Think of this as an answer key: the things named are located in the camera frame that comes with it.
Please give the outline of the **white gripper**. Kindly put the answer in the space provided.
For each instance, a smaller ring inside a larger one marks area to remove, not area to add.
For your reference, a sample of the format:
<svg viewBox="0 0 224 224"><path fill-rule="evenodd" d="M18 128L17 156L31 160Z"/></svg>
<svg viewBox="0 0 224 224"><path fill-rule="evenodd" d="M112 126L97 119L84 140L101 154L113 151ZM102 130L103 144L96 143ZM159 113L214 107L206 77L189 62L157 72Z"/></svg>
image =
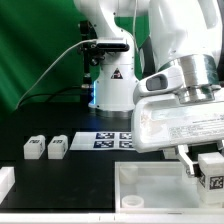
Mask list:
<svg viewBox="0 0 224 224"><path fill-rule="evenodd" d="M224 150L224 88L215 90L212 100L181 103L177 93L183 84L180 66L171 66L137 84L132 141L140 153L177 146L177 158L186 174L194 177L187 145L217 141L218 150Z"/></svg>

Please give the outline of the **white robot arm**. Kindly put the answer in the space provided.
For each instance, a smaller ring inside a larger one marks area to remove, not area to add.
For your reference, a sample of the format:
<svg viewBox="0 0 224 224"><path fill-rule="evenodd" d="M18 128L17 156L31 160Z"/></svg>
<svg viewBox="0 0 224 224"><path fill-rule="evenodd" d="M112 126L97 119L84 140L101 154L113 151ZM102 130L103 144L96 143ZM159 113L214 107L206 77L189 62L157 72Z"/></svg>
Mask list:
<svg viewBox="0 0 224 224"><path fill-rule="evenodd" d="M224 140L218 0L73 1L96 32L92 48L100 73L90 109L103 116L130 116L138 152L173 149L188 174L195 175L188 147ZM137 79L134 37L115 20L142 15L149 19L151 45L140 57L155 72Z"/></svg>

